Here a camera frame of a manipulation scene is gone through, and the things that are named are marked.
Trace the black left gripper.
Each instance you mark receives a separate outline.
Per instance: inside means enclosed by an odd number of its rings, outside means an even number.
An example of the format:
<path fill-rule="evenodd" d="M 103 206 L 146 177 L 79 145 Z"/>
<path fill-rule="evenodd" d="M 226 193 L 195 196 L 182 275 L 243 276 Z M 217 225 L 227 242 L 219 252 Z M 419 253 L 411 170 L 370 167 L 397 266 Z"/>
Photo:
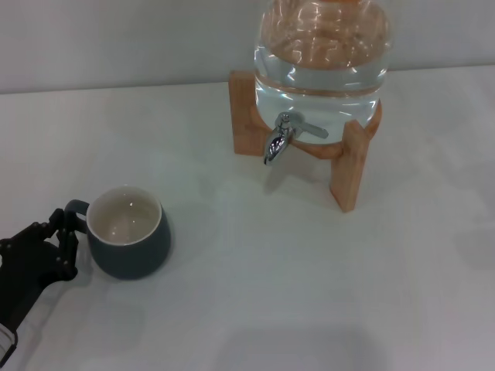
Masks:
<path fill-rule="evenodd" d="M 1 240 L 1 324 L 8 330 L 17 330 L 45 288 L 77 276 L 78 239 L 74 231 L 60 230 L 63 223 L 64 211 L 55 209 L 48 222 Z M 54 234 L 58 248 L 45 242 Z"/>

